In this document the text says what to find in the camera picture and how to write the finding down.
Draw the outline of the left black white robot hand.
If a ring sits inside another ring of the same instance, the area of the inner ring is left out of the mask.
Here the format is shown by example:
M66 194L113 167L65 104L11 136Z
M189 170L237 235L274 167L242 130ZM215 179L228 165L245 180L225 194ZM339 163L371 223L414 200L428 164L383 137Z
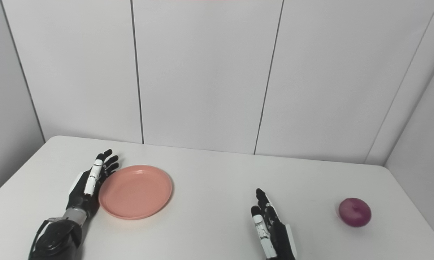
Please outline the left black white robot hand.
M91 168L77 176L66 209L80 209L91 219L99 208L101 185L118 169L118 160L112 149L98 154Z

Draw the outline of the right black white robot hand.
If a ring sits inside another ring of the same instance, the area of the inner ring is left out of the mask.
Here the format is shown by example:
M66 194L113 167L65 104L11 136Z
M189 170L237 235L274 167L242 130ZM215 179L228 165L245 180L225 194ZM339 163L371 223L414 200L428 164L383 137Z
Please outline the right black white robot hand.
M283 224L273 203L260 188L256 189L257 205L251 215L266 260L297 260L298 252L291 226Z

